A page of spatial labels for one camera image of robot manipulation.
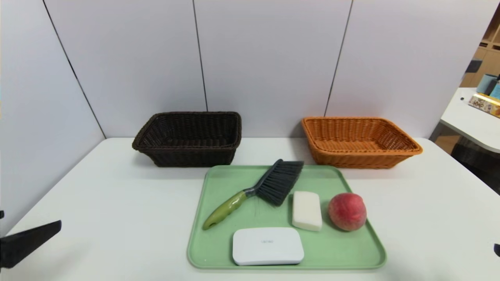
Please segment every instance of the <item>green tray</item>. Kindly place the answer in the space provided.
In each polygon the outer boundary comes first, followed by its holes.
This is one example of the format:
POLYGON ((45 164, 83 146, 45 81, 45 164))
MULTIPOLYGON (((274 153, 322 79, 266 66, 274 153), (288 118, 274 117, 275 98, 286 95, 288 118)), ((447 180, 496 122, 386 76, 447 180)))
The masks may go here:
POLYGON ((280 207, 258 197, 243 205, 215 227, 202 230, 208 216, 237 192, 253 186, 269 166, 215 166, 206 176, 194 220, 187 256, 200 269, 365 270, 384 265, 384 246, 371 224, 352 232, 336 228, 328 216, 328 203, 335 195, 351 192, 342 173, 332 166, 306 165, 290 195, 280 207), (321 231, 296 228, 304 248, 297 265, 238 266, 233 262, 233 234, 239 229, 292 226, 294 191, 317 193, 321 203, 321 231))

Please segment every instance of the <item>hand brush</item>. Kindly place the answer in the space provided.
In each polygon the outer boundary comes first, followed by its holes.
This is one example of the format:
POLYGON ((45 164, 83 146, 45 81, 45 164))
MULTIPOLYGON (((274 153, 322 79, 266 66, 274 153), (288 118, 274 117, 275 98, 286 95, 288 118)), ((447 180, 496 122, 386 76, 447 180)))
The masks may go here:
POLYGON ((254 186, 238 192, 215 209, 206 219, 203 229, 210 229, 222 222, 229 214, 238 209, 246 199, 255 195, 269 204, 277 207, 281 206, 299 178, 303 166, 303 161, 283 161, 279 159, 254 186))

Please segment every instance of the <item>white tabletop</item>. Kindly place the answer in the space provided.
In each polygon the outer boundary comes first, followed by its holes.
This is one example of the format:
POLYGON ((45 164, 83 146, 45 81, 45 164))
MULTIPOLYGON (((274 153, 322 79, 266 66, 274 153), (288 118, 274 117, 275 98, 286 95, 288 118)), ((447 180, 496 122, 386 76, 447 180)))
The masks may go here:
POLYGON ((475 93, 476 88, 458 88, 441 122, 478 146, 500 153, 500 118, 468 105, 475 93))
MULTIPOLYGON (((376 270, 201 270, 187 246, 207 168, 158 168, 132 138, 99 144, 12 229, 62 230, 3 281, 495 280, 500 196, 427 139, 392 169, 342 169, 387 251, 376 270)), ((313 160, 301 138, 244 138, 234 165, 313 160)))

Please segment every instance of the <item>red peach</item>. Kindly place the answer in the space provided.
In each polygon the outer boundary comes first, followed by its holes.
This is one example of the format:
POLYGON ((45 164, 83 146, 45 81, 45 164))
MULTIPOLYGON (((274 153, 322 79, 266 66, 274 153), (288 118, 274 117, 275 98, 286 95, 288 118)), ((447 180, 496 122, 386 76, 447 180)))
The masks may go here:
POLYGON ((340 193, 328 204, 330 220, 345 231, 360 229, 367 221, 367 208, 363 198, 354 193, 340 193))

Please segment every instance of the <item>orange wicker basket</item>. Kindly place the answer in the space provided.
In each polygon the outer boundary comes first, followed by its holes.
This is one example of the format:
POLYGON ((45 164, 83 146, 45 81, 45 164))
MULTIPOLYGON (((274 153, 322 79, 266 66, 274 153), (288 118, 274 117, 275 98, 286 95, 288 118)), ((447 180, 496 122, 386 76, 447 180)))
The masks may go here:
POLYGON ((388 169, 423 151, 394 123, 378 117, 306 117, 302 127, 320 165, 388 169))

